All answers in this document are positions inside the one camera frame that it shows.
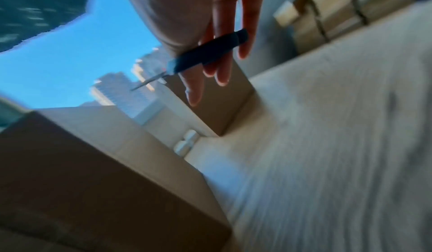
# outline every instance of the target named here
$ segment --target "wood grain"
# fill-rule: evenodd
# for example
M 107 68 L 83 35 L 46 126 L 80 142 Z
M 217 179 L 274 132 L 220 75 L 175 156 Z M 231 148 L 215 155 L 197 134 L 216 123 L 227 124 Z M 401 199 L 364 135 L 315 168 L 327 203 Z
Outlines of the wood grain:
M 421 4 L 258 75 L 199 140 L 241 251 L 432 251 L 431 24 Z

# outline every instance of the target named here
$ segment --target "finger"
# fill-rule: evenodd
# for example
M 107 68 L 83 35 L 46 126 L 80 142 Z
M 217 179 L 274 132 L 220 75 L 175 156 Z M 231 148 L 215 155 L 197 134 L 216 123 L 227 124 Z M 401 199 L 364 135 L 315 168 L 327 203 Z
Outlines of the finger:
M 242 5 L 243 28 L 246 28 L 249 34 L 249 40 L 238 48 L 239 57 L 244 59 L 249 55 L 257 35 L 262 0 L 242 0 Z
M 237 0 L 215 1 L 213 5 L 213 26 L 216 37 L 234 32 L 236 2 Z M 216 81 L 220 86 L 227 85 L 230 80 L 232 61 L 232 51 L 217 61 Z
M 200 43 L 200 45 L 202 45 L 206 42 L 213 40 L 214 37 L 215 37 L 215 33 L 213 30 L 213 19 L 211 19 L 210 22 L 208 23 L 206 32 L 202 36 L 199 43 Z M 206 77 L 213 77 L 216 74 L 216 71 L 217 71 L 217 64 L 216 63 L 204 65 L 204 75 Z
M 203 66 L 196 65 L 179 74 L 183 84 L 186 86 L 186 96 L 189 104 L 194 107 L 198 105 L 204 92 Z

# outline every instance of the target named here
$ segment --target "sky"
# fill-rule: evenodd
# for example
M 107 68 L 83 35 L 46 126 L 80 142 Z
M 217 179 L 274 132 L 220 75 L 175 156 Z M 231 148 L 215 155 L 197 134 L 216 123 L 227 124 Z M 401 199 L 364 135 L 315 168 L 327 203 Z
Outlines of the sky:
M 86 15 L 0 53 L 0 93 L 27 108 L 78 106 L 106 73 L 136 81 L 135 60 L 158 45 L 129 0 L 90 0 Z

